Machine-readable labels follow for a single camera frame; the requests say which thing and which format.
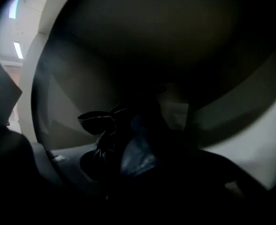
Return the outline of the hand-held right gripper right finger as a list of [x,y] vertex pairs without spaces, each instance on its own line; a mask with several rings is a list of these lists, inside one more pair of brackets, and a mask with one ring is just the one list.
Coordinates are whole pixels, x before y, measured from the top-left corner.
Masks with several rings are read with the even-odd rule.
[[229,159],[208,151],[194,152],[196,174],[238,197],[265,197],[267,189]]

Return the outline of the ceiling light strip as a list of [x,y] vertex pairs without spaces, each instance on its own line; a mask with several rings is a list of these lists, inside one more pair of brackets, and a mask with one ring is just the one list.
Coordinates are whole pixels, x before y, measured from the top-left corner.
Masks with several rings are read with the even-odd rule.
[[15,51],[19,59],[23,59],[22,50],[18,42],[14,42]]

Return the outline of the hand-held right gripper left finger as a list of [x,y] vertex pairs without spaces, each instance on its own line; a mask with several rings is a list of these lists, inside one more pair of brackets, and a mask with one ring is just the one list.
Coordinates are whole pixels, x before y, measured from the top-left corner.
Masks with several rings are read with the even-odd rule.
[[73,189],[84,196],[104,196],[104,187],[92,180],[81,168],[80,159],[94,149],[94,144],[46,151],[44,146],[32,142],[31,147],[38,171],[49,182]]

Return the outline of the grey metal locker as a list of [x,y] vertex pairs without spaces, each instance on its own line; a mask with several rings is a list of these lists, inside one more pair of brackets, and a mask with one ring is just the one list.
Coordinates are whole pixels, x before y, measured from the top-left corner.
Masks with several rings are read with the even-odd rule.
[[151,94],[177,136],[276,183],[276,0],[46,0],[21,87],[21,130],[49,151]]

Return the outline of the black umbrella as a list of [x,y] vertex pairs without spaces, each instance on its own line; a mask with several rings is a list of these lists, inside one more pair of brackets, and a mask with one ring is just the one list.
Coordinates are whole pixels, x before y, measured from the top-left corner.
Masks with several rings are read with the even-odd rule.
[[150,171],[177,159],[189,105],[163,96],[165,90],[135,92],[110,111],[78,117],[82,128],[97,136],[95,148],[80,159],[81,169],[110,194],[139,179],[150,180]]

